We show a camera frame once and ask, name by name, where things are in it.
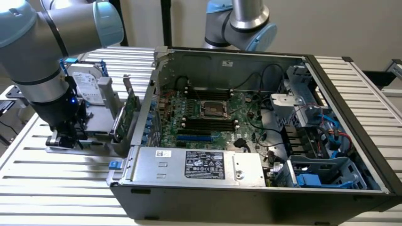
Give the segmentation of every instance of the blue latch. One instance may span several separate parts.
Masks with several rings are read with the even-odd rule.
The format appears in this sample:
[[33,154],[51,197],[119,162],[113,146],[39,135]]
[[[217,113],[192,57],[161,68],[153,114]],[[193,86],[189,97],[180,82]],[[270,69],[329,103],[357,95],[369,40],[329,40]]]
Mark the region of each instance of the blue latch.
[[156,110],[157,104],[158,104],[157,101],[153,100],[153,101],[152,101],[152,110]]
[[142,144],[146,144],[149,142],[149,137],[148,136],[144,136],[142,140],[141,140],[141,143]]
[[348,181],[341,185],[324,185],[317,174],[301,174],[297,176],[297,183],[301,187],[344,188],[349,189],[355,182]]
[[67,58],[65,62],[69,64],[75,64],[78,62],[78,58]]
[[111,161],[109,164],[110,170],[121,170],[122,169],[122,162],[121,161]]

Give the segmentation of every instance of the black cable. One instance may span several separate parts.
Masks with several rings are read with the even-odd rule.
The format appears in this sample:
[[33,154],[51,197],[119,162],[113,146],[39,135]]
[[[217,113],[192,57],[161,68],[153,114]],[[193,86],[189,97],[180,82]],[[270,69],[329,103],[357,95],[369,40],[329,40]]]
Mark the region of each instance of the black cable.
[[18,131],[15,131],[14,127],[11,127],[10,125],[5,124],[5,122],[2,122],[2,121],[0,121],[0,123],[3,124],[3,126],[11,128],[17,135],[19,134]]
[[262,72],[262,77],[265,76],[265,72],[266,72],[266,70],[268,70],[268,68],[270,67],[270,66],[277,66],[277,67],[280,67],[280,69],[281,69],[281,72],[282,72],[282,80],[285,80],[285,70],[284,70],[284,67],[280,65],[280,64],[269,64],[266,67],[265,67],[265,69],[264,69],[264,72]]
[[260,146],[262,146],[262,147],[274,147],[274,146],[277,146],[277,145],[285,145],[284,142],[281,142],[281,143],[278,143],[278,144],[274,144],[274,145],[262,145],[260,142],[258,142],[258,144],[260,144]]
[[51,1],[50,10],[53,9],[54,3],[55,3],[55,0]]
[[0,134],[0,143],[3,143],[6,146],[11,145],[11,142],[6,139],[6,137]]
[[178,81],[180,81],[181,78],[186,78],[188,81],[189,81],[189,77],[188,77],[186,75],[181,75],[181,76],[177,78],[177,80],[176,80],[174,90],[178,90]]
[[164,28],[164,44],[172,46],[172,0],[161,0],[162,9],[162,28]]
[[245,106],[240,107],[237,110],[232,111],[229,114],[236,113],[236,112],[240,111],[242,108],[245,108]]
[[43,4],[43,0],[41,0],[41,5],[43,6],[43,9],[46,10],[46,8],[45,8],[45,4]]
[[260,140],[261,140],[262,136],[264,136],[264,135],[261,135],[261,136],[258,137],[258,139],[257,139],[257,143],[260,144],[260,146],[262,146],[262,147],[274,147],[274,146],[277,146],[277,145],[285,145],[284,142],[281,142],[281,143],[278,143],[278,144],[274,144],[274,145],[262,145],[262,144],[260,143]]
[[335,139],[340,140],[340,133],[339,133],[339,129],[335,129]]
[[262,77],[261,73],[253,72],[252,75],[248,77],[248,79],[246,79],[240,85],[237,85],[236,87],[233,87],[233,89],[238,89],[242,85],[245,85],[245,83],[250,80],[250,78],[252,78],[253,75],[256,75],[256,74],[261,77],[261,84],[260,84],[260,87],[265,86],[265,84],[264,84],[264,77]]
[[250,149],[249,145],[245,145],[245,148],[246,148],[248,152],[252,153],[252,149]]
[[[253,106],[254,106],[256,103],[258,103],[258,102],[256,101],[254,103],[250,104],[250,108],[249,108],[249,111],[248,111],[248,115],[249,115],[250,110],[252,110],[252,108],[253,108]],[[257,129],[264,129],[264,130],[270,130],[270,131],[274,131],[274,132],[277,132],[277,133],[280,133],[280,134],[282,135],[281,131],[278,131],[278,130],[276,130],[276,129],[270,129],[270,128],[265,128],[265,127],[256,126],[256,125],[252,123],[250,118],[249,118],[249,117],[246,117],[246,118],[248,118],[249,124],[250,124],[254,128],[257,128]]]
[[316,126],[314,128],[317,128],[322,133],[320,134],[320,139],[321,139],[321,136],[322,136],[322,134],[325,134],[327,135],[327,140],[329,140],[329,136],[331,136],[331,134],[329,134],[329,131],[327,131],[322,127],[320,127],[320,126]]

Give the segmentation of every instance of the gray robot arm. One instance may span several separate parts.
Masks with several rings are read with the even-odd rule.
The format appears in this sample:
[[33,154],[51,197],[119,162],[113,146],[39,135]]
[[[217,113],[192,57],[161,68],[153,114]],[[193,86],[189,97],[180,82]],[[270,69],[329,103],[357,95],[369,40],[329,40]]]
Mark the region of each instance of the gray robot arm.
[[124,25],[109,2],[37,12],[25,0],[0,5],[0,71],[27,98],[41,118],[73,147],[86,123],[85,103],[61,59],[119,43]]
[[95,0],[41,0],[45,10],[67,8],[78,4],[89,4],[93,2],[95,2]]
[[205,48],[266,51],[277,35],[277,24],[262,0],[210,0]]

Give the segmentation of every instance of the power supply label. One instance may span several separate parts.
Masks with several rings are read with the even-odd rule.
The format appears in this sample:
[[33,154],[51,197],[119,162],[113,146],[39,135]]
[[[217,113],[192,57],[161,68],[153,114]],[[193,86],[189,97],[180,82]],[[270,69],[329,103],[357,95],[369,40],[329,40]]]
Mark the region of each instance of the power supply label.
[[194,179],[225,180],[222,152],[186,152],[185,176]]

